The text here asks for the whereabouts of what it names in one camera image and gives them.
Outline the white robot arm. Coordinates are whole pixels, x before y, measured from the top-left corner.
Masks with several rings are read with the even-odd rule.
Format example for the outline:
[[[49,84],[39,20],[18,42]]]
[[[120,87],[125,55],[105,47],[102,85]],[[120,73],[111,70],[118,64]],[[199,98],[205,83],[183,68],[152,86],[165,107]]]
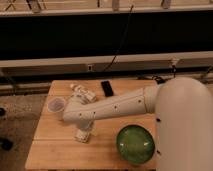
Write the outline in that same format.
[[[146,113],[159,120],[156,171],[213,171],[213,95],[198,80],[176,77],[90,104],[73,96],[63,120],[82,124]]]

